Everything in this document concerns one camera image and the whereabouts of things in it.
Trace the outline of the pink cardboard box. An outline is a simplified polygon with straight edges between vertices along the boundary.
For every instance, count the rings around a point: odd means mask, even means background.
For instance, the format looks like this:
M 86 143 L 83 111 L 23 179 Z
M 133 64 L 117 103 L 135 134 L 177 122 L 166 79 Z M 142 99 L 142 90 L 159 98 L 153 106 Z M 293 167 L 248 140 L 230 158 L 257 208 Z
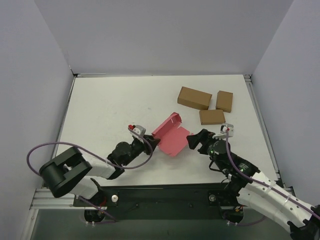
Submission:
M 171 157 L 175 157 L 183 150 L 188 144 L 187 136 L 192 135 L 192 133 L 182 127 L 181 124 L 181 116 L 173 112 L 152 132 L 152 136 L 155 139 L 160 139 L 158 144 L 159 149 Z

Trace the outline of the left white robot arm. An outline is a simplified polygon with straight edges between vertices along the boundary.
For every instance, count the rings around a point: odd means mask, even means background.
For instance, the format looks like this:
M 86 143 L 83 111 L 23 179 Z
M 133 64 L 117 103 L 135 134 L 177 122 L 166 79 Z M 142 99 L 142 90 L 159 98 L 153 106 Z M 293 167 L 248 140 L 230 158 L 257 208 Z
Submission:
M 134 136 L 132 143 L 118 143 L 107 156 L 111 165 L 101 160 L 85 159 L 85 155 L 72 146 L 44 164 L 39 174 L 55 198 L 72 193 L 84 197 L 90 205 L 96 206 L 101 203 L 103 194 L 93 177 L 114 180 L 141 153 L 150 156 L 161 140 L 147 134 L 143 137 L 145 140 Z

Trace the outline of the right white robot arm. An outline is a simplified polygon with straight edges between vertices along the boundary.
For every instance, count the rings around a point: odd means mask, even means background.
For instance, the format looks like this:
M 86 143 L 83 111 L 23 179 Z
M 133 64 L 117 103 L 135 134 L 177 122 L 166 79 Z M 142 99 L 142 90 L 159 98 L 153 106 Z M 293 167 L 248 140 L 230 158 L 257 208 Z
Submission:
M 268 178 L 257 166 L 231 151 L 233 127 L 223 125 L 216 134 L 202 129 L 188 135 L 191 150 L 209 156 L 229 180 L 227 188 L 239 204 L 250 207 L 283 227 L 293 240 L 320 238 L 320 207 L 293 196 Z

